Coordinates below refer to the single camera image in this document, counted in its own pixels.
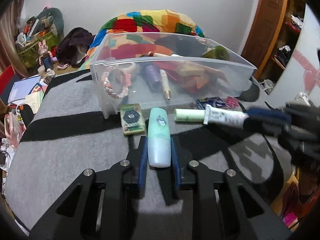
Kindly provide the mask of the pink hair clip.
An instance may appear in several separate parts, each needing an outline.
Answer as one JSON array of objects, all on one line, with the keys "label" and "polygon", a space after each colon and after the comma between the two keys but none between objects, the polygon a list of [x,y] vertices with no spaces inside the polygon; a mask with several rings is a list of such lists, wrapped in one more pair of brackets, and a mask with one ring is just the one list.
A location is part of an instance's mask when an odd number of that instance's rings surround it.
[{"label": "pink hair clip", "polygon": [[229,108],[237,108],[237,107],[239,107],[238,100],[236,98],[231,97],[231,96],[228,96],[225,99],[225,103],[229,106]]}]

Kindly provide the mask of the white ointment tube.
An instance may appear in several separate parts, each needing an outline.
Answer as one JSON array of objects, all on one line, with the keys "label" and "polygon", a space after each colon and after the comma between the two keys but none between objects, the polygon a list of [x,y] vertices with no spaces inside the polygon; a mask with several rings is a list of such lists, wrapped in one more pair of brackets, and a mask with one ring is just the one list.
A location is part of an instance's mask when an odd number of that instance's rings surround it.
[{"label": "white ointment tube", "polygon": [[241,111],[231,111],[206,105],[203,124],[220,124],[229,127],[242,128],[244,121],[249,117]]}]

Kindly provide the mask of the blue staples box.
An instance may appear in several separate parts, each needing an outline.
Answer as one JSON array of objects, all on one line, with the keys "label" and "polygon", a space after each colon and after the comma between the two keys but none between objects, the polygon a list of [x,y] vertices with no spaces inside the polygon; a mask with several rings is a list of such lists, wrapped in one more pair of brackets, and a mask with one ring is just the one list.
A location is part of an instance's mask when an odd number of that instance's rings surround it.
[{"label": "blue staples box", "polygon": [[227,104],[220,97],[200,98],[195,102],[197,109],[205,109],[206,105],[216,108],[225,108]]}]

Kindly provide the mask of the green round jar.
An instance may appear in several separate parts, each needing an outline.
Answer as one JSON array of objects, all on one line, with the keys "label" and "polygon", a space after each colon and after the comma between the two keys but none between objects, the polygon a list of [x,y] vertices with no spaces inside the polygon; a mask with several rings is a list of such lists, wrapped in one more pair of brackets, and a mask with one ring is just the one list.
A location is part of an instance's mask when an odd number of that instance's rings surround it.
[{"label": "green round jar", "polygon": [[208,59],[217,59],[224,61],[229,60],[229,53],[223,46],[216,46],[215,48],[205,52],[201,56]]}]

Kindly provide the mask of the red gold packet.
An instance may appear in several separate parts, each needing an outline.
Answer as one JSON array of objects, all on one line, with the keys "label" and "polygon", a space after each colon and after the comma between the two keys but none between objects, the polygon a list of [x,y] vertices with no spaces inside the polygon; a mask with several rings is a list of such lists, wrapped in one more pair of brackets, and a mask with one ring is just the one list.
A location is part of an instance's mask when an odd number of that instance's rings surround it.
[{"label": "red gold packet", "polygon": [[[181,64],[198,65],[204,69],[204,74],[201,76],[180,76],[176,72],[176,69]],[[215,83],[216,79],[228,82],[224,72],[191,61],[161,61],[158,65],[166,71],[169,79],[191,94],[206,88],[210,83]]]}]

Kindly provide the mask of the pale green miniso tube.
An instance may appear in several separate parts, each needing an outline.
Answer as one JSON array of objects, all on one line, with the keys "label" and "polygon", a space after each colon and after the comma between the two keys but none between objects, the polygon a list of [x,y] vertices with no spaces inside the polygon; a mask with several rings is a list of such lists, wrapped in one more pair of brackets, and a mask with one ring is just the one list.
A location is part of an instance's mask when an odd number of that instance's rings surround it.
[{"label": "pale green miniso tube", "polygon": [[205,110],[201,109],[175,109],[176,122],[203,122]]}]

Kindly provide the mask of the small tan wooden block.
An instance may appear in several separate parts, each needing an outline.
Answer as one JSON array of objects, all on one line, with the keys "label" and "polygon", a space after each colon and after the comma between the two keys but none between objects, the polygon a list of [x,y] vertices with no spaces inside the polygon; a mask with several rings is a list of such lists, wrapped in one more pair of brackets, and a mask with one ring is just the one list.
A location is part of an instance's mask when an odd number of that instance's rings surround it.
[{"label": "small tan wooden block", "polygon": [[194,64],[181,64],[177,67],[176,72],[183,77],[201,76],[204,74],[204,69]]}]

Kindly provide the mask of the mint green bottle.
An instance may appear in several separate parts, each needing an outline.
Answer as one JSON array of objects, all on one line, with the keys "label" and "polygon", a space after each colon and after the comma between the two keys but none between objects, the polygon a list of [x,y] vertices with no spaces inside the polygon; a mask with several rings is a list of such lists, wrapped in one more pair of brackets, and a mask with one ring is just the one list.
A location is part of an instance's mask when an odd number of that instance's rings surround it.
[{"label": "mint green bottle", "polygon": [[171,165],[171,136],[167,112],[159,107],[150,111],[148,124],[148,159],[155,168]]}]

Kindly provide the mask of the green patterned small box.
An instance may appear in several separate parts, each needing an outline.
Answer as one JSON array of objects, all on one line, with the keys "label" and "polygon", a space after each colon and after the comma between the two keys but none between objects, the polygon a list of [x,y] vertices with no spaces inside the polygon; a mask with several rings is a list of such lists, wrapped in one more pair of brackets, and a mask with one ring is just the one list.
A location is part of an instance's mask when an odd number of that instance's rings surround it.
[{"label": "green patterned small box", "polygon": [[124,135],[142,134],[146,132],[143,113],[138,103],[121,106],[120,120]]}]

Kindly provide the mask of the white floral pen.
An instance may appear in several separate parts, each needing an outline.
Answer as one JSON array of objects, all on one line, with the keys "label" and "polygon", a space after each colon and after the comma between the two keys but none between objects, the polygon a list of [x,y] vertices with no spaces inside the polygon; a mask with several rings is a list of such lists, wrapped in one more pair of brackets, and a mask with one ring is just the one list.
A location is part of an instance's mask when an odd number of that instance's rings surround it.
[{"label": "white floral pen", "polygon": [[167,73],[165,70],[161,69],[160,75],[161,75],[161,82],[162,82],[162,87],[163,87],[163,92],[164,92],[165,98],[167,100],[170,100],[171,99],[171,90],[170,90],[170,86],[169,86],[169,80],[168,80]]}]

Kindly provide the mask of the purple black tube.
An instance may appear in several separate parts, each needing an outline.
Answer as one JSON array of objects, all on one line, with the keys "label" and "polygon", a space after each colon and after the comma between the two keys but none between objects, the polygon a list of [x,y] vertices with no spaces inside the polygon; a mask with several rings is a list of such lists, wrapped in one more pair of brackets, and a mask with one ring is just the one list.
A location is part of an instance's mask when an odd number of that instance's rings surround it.
[{"label": "purple black tube", "polygon": [[162,85],[159,66],[151,61],[142,61],[139,65],[140,72],[151,90],[158,91]]}]

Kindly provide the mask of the red white lip stick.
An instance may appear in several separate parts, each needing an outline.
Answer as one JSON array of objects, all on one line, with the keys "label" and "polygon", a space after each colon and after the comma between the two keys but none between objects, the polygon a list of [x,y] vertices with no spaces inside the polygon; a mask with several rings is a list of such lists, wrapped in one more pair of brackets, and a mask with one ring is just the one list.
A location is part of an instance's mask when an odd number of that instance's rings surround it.
[{"label": "red white lip stick", "polygon": [[148,56],[150,57],[182,57],[181,55],[177,55],[177,54],[171,54],[171,55],[167,55],[167,54],[162,54],[162,53],[157,53],[157,52],[148,52]]}]

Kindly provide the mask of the white suitcase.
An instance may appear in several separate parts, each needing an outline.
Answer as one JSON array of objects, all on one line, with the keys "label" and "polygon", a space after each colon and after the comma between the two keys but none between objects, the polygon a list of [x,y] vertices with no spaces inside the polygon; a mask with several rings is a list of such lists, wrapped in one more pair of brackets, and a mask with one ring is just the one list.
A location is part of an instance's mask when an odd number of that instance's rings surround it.
[{"label": "white suitcase", "polygon": [[294,99],[294,102],[298,103],[300,105],[306,105],[306,106],[311,106],[311,107],[315,106],[314,103],[312,102],[312,100],[309,98],[308,94],[306,94],[304,92],[298,93],[298,95]]}]

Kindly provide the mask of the grey black blanket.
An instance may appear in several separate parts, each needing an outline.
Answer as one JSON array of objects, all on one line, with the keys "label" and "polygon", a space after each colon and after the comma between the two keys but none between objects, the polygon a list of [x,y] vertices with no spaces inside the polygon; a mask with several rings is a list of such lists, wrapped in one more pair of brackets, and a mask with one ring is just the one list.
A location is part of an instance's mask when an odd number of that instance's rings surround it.
[{"label": "grey black blanket", "polygon": [[[239,169],[272,202],[292,173],[276,139],[239,129],[177,123],[170,131],[183,148],[213,170]],[[126,137],[120,118],[103,117],[88,71],[56,77],[25,131],[5,184],[6,201],[30,230],[85,169],[102,171],[127,156],[140,137]],[[171,192],[170,172],[148,168],[145,196],[134,202],[134,239],[191,239],[192,194]]]}]

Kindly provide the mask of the wooden door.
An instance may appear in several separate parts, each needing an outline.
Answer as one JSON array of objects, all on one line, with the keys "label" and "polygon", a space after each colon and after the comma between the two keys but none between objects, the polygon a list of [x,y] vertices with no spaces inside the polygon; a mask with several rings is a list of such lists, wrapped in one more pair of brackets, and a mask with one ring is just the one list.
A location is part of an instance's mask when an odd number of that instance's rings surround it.
[{"label": "wooden door", "polygon": [[284,20],[288,0],[259,0],[246,44],[244,57],[255,65],[258,79],[276,44]]}]

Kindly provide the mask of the black garment on bed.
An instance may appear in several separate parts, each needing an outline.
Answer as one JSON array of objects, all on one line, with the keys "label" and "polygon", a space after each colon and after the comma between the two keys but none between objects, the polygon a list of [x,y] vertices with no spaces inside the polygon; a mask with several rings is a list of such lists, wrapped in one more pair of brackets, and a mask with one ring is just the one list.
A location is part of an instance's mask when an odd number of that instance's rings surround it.
[{"label": "black garment on bed", "polygon": [[193,36],[168,35],[157,38],[154,43],[164,46],[172,50],[173,54],[180,56],[201,57],[207,51],[207,46]]}]

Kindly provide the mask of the wooden shelf unit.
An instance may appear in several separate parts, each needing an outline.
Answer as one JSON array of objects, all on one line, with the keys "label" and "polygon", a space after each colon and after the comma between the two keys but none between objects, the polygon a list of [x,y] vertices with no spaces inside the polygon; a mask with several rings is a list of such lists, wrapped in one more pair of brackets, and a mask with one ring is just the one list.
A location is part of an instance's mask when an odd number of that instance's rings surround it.
[{"label": "wooden shelf unit", "polygon": [[288,0],[286,14],[271,56],[270,79],[277,82],[296,47],[304,22],[304,0]]}]

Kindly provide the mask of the pink hand model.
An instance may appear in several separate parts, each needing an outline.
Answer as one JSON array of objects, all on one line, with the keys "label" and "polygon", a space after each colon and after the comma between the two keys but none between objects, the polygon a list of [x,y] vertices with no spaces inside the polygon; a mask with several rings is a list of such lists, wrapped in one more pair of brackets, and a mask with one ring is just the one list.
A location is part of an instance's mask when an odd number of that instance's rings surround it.
[{"label": "pink hand model", "polygon": [[4,117],[4,130],[7,142],[16,149],[23,135],[23,126],[18,122],[16,116],[9,112]]}]

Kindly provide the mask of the black orange tool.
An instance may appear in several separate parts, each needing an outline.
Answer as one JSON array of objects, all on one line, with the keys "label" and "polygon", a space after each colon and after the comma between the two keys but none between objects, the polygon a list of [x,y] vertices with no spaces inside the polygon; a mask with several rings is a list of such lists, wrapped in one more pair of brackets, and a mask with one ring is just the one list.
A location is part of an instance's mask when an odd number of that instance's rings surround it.
[{"label": "black orange tool", "polygon": [[22,117],[23,123],[27,128],[34,118],[34,113],[28,104],[23,104],[19,106],[20,115]]}]

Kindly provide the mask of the clear plastic storage bin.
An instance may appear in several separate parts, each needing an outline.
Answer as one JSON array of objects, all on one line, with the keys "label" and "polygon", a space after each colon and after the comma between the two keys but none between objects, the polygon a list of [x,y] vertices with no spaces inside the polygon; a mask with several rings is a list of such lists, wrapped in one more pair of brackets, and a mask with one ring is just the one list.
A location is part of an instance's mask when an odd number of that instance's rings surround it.
[{"label": "clear plastic storage bin", "polygon": [[209,38],[151,32],[105,35],[89,67],[106,118],[135,103],[151,109],[237,97],[255,72],[253,64]]}]

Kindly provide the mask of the blue booklet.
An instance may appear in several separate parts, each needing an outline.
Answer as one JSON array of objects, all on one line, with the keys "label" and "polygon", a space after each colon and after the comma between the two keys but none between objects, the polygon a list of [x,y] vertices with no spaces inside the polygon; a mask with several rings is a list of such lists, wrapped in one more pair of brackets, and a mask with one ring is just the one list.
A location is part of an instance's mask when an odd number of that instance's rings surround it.
[{"label": "blue booklet", "polygon": [[39,83],[40,79],[40,75],[34,75],[32,77],[16,81],[11,88],[8,103],[25,99],[33,87]]}]

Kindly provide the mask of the colourful patchwork duvet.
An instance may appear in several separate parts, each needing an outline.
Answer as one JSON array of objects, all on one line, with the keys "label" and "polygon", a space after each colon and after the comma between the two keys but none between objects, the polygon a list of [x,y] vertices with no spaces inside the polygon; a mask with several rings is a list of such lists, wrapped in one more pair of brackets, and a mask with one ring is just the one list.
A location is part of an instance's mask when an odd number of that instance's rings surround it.
[{"label": "colourful patchwork duvet", "polygon": [[202,29],[187,15],[172,10],[140,10],[107,21],[90,45],[80,70],[89,69],[97,47],[109,33],[161,32],[204,37]]}]

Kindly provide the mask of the pink rabbit figurine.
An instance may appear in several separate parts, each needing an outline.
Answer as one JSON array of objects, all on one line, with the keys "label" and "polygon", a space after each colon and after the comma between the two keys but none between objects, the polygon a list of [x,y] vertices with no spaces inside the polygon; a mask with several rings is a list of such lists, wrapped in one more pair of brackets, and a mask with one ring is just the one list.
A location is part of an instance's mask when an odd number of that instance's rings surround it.
[{"label": "pink rabbit figurine", "polygon": [[44,66],[45,70],[53,69],[53,56],[52,53],[48,50],[48,46],[46,44],[46,40],[42,40],[42,42],[38,42],[38,52],[39,52],[39,65]]}]

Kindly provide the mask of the dark purple clothes pile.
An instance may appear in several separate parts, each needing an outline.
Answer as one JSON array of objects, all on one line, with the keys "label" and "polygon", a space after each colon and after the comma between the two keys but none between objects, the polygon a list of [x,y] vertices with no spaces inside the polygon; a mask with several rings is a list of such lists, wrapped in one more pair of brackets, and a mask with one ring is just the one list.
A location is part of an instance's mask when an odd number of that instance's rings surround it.
[{"label": "dark purple clothes pile", "polygon": [[73,67],[80,67],[85,61],[94,37],[82,27],[72,29],[57,47],[58,61]]}]

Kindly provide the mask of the red box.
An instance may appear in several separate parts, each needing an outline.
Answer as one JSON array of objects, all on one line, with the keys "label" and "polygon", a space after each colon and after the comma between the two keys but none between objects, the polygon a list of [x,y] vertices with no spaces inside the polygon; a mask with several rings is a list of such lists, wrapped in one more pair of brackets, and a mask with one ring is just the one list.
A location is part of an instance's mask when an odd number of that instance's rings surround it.
[{"label": "red box", "polygon": [[2,94],[6,86],[9,84],[9,81],[14,77],[15,70],[12,65],[4,70],[0,76],[0,93]]}]

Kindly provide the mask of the green storage basket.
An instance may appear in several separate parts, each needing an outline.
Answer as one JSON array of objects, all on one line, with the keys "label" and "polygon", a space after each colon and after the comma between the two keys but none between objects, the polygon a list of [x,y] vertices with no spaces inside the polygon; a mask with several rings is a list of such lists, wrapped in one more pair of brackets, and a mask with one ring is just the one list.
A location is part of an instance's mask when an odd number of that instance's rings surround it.
[{"label": "green storage basket", "polygon": [[18,50],[18,55],[25,65],[26,68],[33,68],[39,62],[39,46],[38,43],[42,42],[43,40],[46,41],[46,45],[48,49],[51,50],[52,47],[58,46],[60,43],[60,37],[55,36],[52,32],[47,33],[46,35],[42,36],[35,42],[31,42],[28,46],[24,47],[23,49]]}]

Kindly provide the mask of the grey neck pillow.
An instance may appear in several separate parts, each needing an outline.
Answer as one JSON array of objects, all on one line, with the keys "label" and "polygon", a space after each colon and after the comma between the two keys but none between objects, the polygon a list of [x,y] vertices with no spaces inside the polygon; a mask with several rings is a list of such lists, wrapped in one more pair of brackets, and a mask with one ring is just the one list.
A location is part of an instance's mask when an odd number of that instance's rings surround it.
[{"label": "grey neck pillow", "polygon": [[54,36],[60,36],[64,30],[64,21],[62,12],[57,8],[44,9],[36,17],[49,29]]}]

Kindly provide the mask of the striped curtain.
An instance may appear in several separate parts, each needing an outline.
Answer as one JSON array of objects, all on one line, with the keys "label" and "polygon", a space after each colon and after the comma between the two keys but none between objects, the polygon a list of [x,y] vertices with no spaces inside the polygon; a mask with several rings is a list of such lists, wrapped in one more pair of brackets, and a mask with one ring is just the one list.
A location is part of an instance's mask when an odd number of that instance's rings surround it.
[{"label": "striped curtain", "polygon": [[24,0],[13,0],[1,17],[1,72],[13,66],[16,74],[27,77],[29,73],[17,53],[14,40],[23,4]]}]

